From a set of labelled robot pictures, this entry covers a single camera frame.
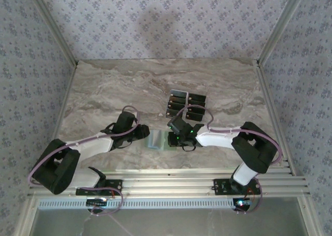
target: gray marble texture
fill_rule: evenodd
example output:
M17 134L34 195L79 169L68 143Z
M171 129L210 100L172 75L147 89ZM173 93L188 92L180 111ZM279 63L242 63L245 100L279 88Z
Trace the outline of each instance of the gray marble texture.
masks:
M215 116L213 126L235 127L252 121L274 137L250 59L165 59L80 61L59 138L72 141L92 136L115 122L125 105L135 106L141 123L150 129L170 130L165 110L171 89L207 95L206 106ZM203 122L209 119L205 115ZM180 169L227 168L239 163L240 157L231 149L153 150L142 140L86 159L81 166Z

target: marble surface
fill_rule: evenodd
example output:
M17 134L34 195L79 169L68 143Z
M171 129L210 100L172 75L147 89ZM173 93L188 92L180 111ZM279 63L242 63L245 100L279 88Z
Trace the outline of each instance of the marble surface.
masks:
M150 129L170 130L165 110L171 89L207 95L206 106L215 116L213 126L235 127L252 121L274 137L250 59L164 59L80 61L59 138L72 141L92 136L115 122L128 104L140 111L141 123ZM209 119L205 115L203 122ZM227 168L239 163L240 157L231 149L154 150L142 140L86 159L81 166L180 169Z

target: patterned wallpaper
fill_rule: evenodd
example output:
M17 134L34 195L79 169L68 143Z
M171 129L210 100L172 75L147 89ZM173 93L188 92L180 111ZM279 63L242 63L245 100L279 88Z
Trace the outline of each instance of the patterned wallpaper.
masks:
M302 0L264 66L295 164L332 235L332 0Z
M12 235L26 176L55 128L72 67L31 0L0 0L0 235Z
M257 58L287 0L45 0L76 59Z

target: metal vent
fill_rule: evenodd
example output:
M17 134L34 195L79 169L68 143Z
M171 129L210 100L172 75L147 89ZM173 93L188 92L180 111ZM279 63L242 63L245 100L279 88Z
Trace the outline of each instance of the metal vent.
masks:
M109 200L108 209L115 209L119 199ZM128 199L122 209L221 209L234 207L233 199L192 198L192 199ZM39 209L85 209L86 199L64 198L58 200L41 199Z

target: black mounting bracket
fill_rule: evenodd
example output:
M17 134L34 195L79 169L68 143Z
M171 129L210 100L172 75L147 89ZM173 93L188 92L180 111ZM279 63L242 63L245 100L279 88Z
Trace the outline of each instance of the black mounting bracket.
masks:
M116 188L122 191L123 181L120 179L107 179L105 180L104 187L111 187ZM76 189L76 195L77 196L120 196L115 191L111 190L99 190L99 191L91 191L91 190L85 190L85 189Z
M213 186L212 190L214 190L214 194L216 196L226 196L226 195L243 195L245 196L247 194L247 190L251 189L253 191L254 195L260 195L259 187L254 179L252 179L246 188L244 188L240 192L236 192L231 188L231 182L230 179L214 179L213 180Z

